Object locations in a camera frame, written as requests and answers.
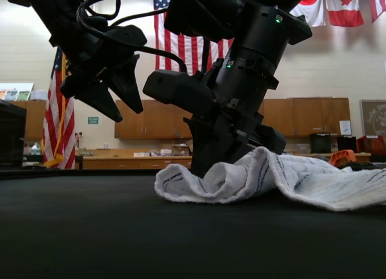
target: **black mat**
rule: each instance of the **black mat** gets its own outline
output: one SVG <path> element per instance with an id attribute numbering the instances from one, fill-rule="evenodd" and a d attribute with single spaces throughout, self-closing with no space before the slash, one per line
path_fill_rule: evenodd
<path id="1" fill-rule="evenodd" d="M 0 278 L 385 277 L 383 207 L 330 213 L 278 191 L 173 204 L 153 188 L 152 176 L 1 181 Z"/>

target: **bottle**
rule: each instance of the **bottle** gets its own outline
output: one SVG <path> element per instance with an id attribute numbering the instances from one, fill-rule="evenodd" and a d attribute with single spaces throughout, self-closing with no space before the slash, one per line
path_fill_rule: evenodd
<path id="1" fill-rule="evenodd" d="M 40 155 L 40 146 L 38 143 L 35 143 L 35 145 L 32 146 L 31 154 L 32 155 Z"/>

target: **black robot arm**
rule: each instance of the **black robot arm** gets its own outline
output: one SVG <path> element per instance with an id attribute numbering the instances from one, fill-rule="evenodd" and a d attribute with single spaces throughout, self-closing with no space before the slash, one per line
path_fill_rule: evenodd
<path id="1" fill-rule="evenodd" d="M 102 0 L 9 1 L 32 6 L 52 34 L 51 44 L 67 55 L 72 75 L 62 84 L 63 95 L 75 96 L 115 121 L 122 117 L 108 88 L 135 112 L 143 111 L 134 76 L 139 57 L 135 51 L 178 62 L 181 72 L 154 72 L 144 93 L 193 114 L 186 122 L 194 139 L 194 174 L 202 177 L 220 161 L 234 163 L 257 146 L 283 152 L 284 137 L 263 126 L 257 110 L 267 90 L 278 86 L 273 75 L 287 44 L 312 36 L 304 17 L 289 14 L 301 0 L 171 0 L 165 28 L 175 34 L 203 36 L 204 57 L 210 40 L 234 38 L 225 59 L 217 60 L 208 73 L 197 72 L 193 77 L 177 56 L 145 47 L 147 40 L 139 28 L 119 26 L 131 17 L 109 26 L 107 20 L 116 14 L 106 16 L 90 9 Z M 120 0 L 116 4 L 117 13 Z"/>

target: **white towel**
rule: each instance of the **white towel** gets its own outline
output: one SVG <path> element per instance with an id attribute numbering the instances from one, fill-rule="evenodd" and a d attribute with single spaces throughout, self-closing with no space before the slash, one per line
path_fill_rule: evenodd
<path id="1" fill-rule="evenodd" d="M 314 158 L 276 155 L 259 147 L 237 163 L 215 164 L 204 179 L 173 164 L 156 176 L 159 196 L 173 202 L 229 204 L 274 188 L 288 198 L 332 211 L 386 202 L 386 169 L 339 170 Z"/>

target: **white brick wall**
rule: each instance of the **white brick wall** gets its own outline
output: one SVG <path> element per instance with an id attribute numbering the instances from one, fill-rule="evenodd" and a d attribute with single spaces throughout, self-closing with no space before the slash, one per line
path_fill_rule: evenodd
<path id="1" fill-rule="evenodd" d="M 99 4 L 99 11 L 113 11 L 114 2 Z M 353 133 L 362 135 L 359 101 L 386 99 L 386 14 L 371 23 L 368 0 L 361 0 L 365 25 L 359 28 L 314 28 L 314 37 L 288 46 L 276 73 L 280 84 L 268 98 L 335 96 L 348 97 Z M 121 16 L 152 9 L 152 0 L 125 0 Z M 154 47 L 153 18 L 135 21 Z M 0 83 L 33 82 L 36 89 L 48 89 L 55 49 L 49 33 L 30 8 L 0 0 Z M 155 57 L 142 54 L 136 77 L 140 92 L 155 65 Z M 76 103 L 76 128 L 83 131 L 81 146 L 157 147 L 158 141 L 122 142 L 114 139 L 114 123 L 84 105 Z M 99 126 L 87 125 L 87 117 L 100 117 Z"/>

